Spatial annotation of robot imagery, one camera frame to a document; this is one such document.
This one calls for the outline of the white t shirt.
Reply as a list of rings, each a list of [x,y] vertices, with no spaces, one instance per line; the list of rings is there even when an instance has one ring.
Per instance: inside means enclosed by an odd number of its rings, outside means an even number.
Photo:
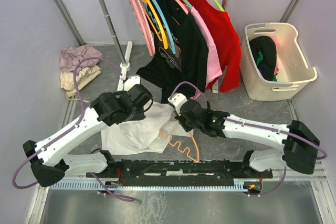
[[[154,102],[145,119],[112,125],[101,131],[102,149],[112,155],[134,155],[143,152],[163,153],[171,136],[189,137],[172,117],[173,108]]]

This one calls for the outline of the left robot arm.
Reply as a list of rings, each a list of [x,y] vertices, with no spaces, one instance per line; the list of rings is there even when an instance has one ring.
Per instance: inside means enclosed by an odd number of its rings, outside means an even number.
[[[86,155],[69,152],[112,125],[145,119],[144,113],[152,103],[152,94],[141,84],[135,84],[128,91],[105,92],[93,100],[76,121],[59,132],[43,141],[24,143],[23,149],[31,158],[30,167],[37,182],[49,187],[67,175],[112,176],[117,165],[109,151]]]

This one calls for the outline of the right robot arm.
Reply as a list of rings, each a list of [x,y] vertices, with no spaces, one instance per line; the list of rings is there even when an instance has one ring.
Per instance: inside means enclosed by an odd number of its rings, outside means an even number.
[[[241,172],[246,177],[283,167],[307,175],[314,172],[320,141],[300,121],[293,120],[289,125],[267,124],[203,108],[195,100],[170,103],[177,113],[176,119],[187,132],[198,129],[210,137],[239,138],[268,146],[267,150],[247,154],[247,161],[241,164]]]

